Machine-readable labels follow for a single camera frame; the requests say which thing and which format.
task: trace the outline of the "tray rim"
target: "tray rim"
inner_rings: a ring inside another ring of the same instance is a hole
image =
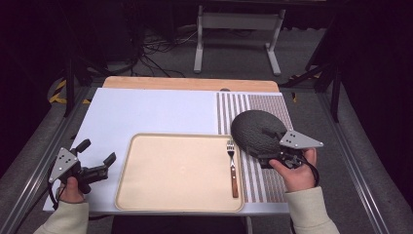
[[[124,164],[122,166],[122,170],[121,170],[121,176],[119,177],[119,181],[118,181],[118,185],[116,188],[116,195],[115,195],[115,207],[123,212],[148,212],[148,213],[159,213],[159,212],[166,212],[166,213],[210,213],[210,212],[214,212],[214,213],[222,213],[222,214],[226,214],[226,213],[237,213],[239,212],[245,204],[245,200],[244,200],[244,185],[243,185],[243,170],[241,168],[241,149],[237,146],[237,154],[234,155],[235,157],[238,157],[237,163],[236,163],[236,167],[237,167],[237,176],[239,177],[239,199],[241,201],[240,205],[238,208],[236,208],[235,210],[231,210],[231,211],[212,211],[212,210],[188,210],[188,209],[182,209],[182,210],[177,210],[177,209],[125,209],[125,208],[121,208],[118,205],[118,196],[119,196],[119,191],[121,188],[121,181],[124,178],[125,175],[125,169],[126,169],[126,162],[129,159],[129,155],[130,155],[130,151],[131,151],[131,145],[133,143],[133,140],[136,139],[137,137],[207,137],[207,138],[232,138],[231,135],[206,135],[206,134],[173,134],[173,133],[138,133],[135,134],[131,137],[131,140],[128,143],[128,150],[127,150],[127,155],[125,157],[125,161]]]

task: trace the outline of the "metal rail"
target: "metal rail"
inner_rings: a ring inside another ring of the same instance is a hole
[[[360,197],[361,203],[364,205],[370,222],[373,225],[374,231],[380,234],[390,233],[386,225],[386,222],[384,221],[382,215],[380,214],[379,208],[377,207],[376,202],[374,201],[370,188],[367,185],[362,175],[362,172],[357,165],[356,158],[346,140],[346,137],[343,134],[343,130],[341,129],[340,124],[335,123],[330,114],[330,104],[326,94],[318,93],[318,98],[319,102],[321,103],[322,110],[327,117],[328,124],[338,139],[345,164],[350,172],[350,176],[352,177],[353,183],[356,186],[357,193]]]
[[[79,107],[82,105],[82,101],[86,97],[88,91],[89,89],[85,87],[81,87],[79,89],[79,93],[76,96],[75,101],[77,104],[74,106],[71,113],[66,118],[63,118],[61,120],[52,138],[52,141],[48,145],[45,153],[40,159],[39,164],[37,165],[33,174],[24,186],[23,191],[21,192],[18,200],[16,201],[15,206],[12,208],[8,218],[4,222],[3,227],[0,229],[0,233],[13,234],[16,232],[19,223],[22,221],[22,218],[29,209],[29,206],[31,205],[31,202],[34,196],[36,195],[37,190],[42,184],[42,181],[45,178],[49,166],[55,159],[55,156],[57,155],[58,150],[60,149],[60,142],[62,136],[64,135],[70,123],[72,122],[73,117],[79,110]]]

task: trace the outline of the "striped mat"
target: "striped mat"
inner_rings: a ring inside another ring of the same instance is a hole
[[[220,135],[231,133],[231,123],[240,113],[247,110],[264,110],[277,116],[292,130],[291,121],[281,93],[273,95],[249,95],[217,93],[217,123]],[[258,160],[241,152],[244,201],[246,203],[285,203],[285,186],[282,177],[271,169],[261,169]]]

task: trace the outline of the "white stand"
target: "white stand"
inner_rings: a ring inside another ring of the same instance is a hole
[[[204,28],[232,28],[232,29],[253,29],[253,30],[273,30],[271,43],[266,43],[265,48],[268,58],[273,68],[274,75],[281,75],[279,63],[277,62],[274,48],[282,27],[285,10],[281,10],[278,15],[257,15],[257,14],[227,14],[227,13],[204,13],[203,6],[198,11],[198,45],[195,54],[194,72],[201,73],[203,65],[203,29]]]

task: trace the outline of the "fork handle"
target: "fork handle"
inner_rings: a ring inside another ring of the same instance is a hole
[[[238,185],[237,185],[237,174],[235,172],[235,166],[231,166],[231,182],[233,188],[233,197],[238,198]]]

